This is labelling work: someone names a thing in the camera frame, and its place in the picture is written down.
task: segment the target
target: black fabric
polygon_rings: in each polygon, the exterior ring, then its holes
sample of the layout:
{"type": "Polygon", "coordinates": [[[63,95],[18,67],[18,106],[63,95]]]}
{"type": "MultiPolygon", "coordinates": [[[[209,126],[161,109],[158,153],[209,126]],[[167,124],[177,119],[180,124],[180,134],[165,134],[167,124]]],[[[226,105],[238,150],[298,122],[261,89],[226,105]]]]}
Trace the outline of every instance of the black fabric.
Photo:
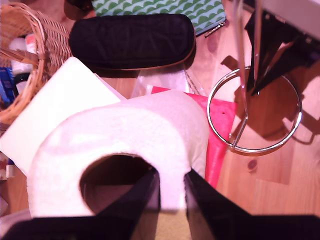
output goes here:
{"type": "Polygon", "coordinates": [[[143,69],[186,59],[195,31],[182,14],[102,16],[77,21],[69,45],[88,67],[143,69]]]}

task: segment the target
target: white bottle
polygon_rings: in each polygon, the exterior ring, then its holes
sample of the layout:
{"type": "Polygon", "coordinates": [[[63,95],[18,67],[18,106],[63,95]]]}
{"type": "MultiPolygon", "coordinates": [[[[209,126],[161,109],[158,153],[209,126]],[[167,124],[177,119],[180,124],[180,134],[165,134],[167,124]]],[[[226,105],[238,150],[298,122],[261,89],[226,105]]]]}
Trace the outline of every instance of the white bottle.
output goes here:
{"type": "MultiPolygon", "coordinates": [[[[23,37],[17,37],[13,39],[9,45],[9,49],[26,51],[26,40],[23,37]]],[[[33,69],[33,65],[11,60],[11,68],[14,76],[14,83],[18,93],[21,93],[27,84],[29,74],[33,69]]]]}

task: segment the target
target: wicker basket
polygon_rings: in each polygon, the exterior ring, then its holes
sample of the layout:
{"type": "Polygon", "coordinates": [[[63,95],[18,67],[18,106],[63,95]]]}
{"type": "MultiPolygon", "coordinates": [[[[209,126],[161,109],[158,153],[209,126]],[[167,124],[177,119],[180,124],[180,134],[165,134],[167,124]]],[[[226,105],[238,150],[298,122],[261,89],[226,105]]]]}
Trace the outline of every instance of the wicker basket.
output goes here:
{"type": "Polygon", "coordinates": [[[68,44],[70,32],[60,23],[22,3],[1,5],[0,17],[0,66],[11,67],[10,60],[33,64],[24,90],[7,109],[1,109],[0,122],[11,124],[72,55],[68,44]],[[13,39],[30,33],[35,34],[37,54],[8,48],[13,39]]]}

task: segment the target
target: toilet paper roll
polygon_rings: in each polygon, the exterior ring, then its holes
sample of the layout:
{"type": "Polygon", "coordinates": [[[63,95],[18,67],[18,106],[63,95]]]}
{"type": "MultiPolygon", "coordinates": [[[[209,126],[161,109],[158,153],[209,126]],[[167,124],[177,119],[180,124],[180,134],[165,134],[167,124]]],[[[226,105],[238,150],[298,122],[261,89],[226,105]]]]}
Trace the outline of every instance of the toilet paper roll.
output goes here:
{"type": "Polygon", "coordinates": [[[175,90],[77,113],[45,139],[32,161],[31,216],[93,215],[80,180],[97,160],[114,155],[137,156],[157,169],[161,209],[185,208],[184,175],[193,168],[205,176],[208,135],[202,109],[175,90]]]}

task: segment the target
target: clear plastic bag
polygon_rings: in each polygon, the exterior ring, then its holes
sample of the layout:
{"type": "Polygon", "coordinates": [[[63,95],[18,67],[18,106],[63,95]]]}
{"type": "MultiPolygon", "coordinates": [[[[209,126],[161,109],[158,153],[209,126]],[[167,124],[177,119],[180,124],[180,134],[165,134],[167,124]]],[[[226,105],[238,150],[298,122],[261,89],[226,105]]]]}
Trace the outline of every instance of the clear plastic bag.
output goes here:
{"type": "Polygon", "coordinates": [[[153,86],[193,93],[183,63],[174,66],[141,70],[132,91],[132,98],[151,94],[153,86]]]}

